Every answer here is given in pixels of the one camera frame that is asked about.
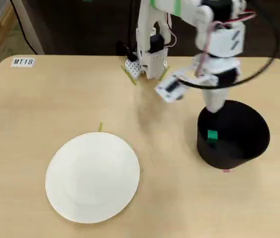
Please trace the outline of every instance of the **dark background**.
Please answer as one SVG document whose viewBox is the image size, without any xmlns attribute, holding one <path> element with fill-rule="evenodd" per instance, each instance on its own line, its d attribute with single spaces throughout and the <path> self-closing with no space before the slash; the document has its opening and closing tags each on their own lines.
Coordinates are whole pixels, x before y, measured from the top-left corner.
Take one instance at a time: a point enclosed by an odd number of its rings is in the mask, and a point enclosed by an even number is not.
<svg viewBox="0 0 280 238">
<path fill-rule="evenodd" d="M 127 42 L 130 0 L 23 0 L 46 54 L 115 55 L 115 43 Z M 140 0 L 134 0 L 132 42 L 135 44 Z M 280 30 L 280 0 L 257 0 Z M 198 53 L 195 29 L 173 17 L 173 32 L 178 43 L 170 56 Z M 261 16 L 246 22 L 243 56 L 268 57 L 274 47 L 269 25 Z"/>
</svg>

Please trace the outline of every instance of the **wooden table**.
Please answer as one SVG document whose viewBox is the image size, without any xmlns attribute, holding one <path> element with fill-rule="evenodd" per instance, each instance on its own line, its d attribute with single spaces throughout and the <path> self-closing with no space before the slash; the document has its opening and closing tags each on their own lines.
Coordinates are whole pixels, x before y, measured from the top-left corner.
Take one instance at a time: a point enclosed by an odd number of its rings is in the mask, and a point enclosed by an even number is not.
<svg viewBox="0 0 280 238">
<path fill-rule="evenodd" d="M 196 151 L 202 94 L 166 104 L 156 81 L 134 86 L 118 57 L 35 56 L 32 68 L 0 64 L 0 238 L 280 238 L 280 60 L 231 99 L 266 119 L 271 143 L 260 158 L 230 173 Z M 244 76 L 267 59 L 244 58 Z M 170 71 L 190 58 L 169 58 Z M 45 194 L 45 173 L 69 139 L 98 130 L 135 150 L 138 191 L 114 218 L 69 222 Z"/>
</svg>

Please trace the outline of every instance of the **black cup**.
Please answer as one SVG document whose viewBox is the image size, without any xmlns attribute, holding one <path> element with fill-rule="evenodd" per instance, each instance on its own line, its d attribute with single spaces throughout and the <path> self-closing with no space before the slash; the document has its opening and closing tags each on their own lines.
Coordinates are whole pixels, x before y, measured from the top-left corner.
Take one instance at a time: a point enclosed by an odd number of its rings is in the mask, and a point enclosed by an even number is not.
<svg viewBox="0 0 280 238">
<path fill-rule="evenodd" d="M 270 130 L 263 117 L 236 101 L 226 101 L 214 114 L 204 108 L 197 126 L 198 152 L 209 165 L 218 169 L 232 169 L 257 158 L 270 143 Z"/>
</svg>

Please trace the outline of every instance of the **paper plate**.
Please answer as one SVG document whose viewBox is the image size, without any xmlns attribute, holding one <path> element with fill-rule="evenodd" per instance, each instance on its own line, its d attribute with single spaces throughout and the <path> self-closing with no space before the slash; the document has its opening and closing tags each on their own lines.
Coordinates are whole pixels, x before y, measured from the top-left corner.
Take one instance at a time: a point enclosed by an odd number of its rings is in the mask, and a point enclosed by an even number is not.
<svg viewBox="0 0 280 238">
<path fill-rule="evenodd" d="M 121 212 L 133 198 L 140 166 L 132 148 L 108 133 L 89 133 L 64 144 L 46 173 L 51 206 L 78 223 L 105 221 Z"/>
</svg>

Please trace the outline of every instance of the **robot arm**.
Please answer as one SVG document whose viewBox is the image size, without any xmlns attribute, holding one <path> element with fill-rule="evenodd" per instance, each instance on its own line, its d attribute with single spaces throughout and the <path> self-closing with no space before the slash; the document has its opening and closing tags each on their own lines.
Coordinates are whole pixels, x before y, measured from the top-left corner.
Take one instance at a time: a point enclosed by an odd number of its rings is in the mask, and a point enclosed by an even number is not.
<svg viewBox="0 0 280 238">
<path fill-rule="evenodd" d="M 243 51 L 245 26 L 242 21 L 255 16 L 239 17 L 246 8 L 245 0 L 142 0 L 138 22 L 138 57 L 148 78 L 159 79 L 165 69 L 167 43 L 171 40 L 170 14 L 180 17 L 197 28 L 196 47 L 203 51 L 194 59 L 190 69 L 196 78 L 185 76 L 185 69 L 161 82 L 157 93 L 165 101 L 173 102 L 183 96 L 191 82 L 203 86 L 231 84 L 240 75 L 240 62 L 234 56 Z M 153 25 L 158 22 L 160 41 L 150 37 Z M 207 109 L 215 113 L 224 105 L 227 89 L 204 90 Z"/>
</svg>

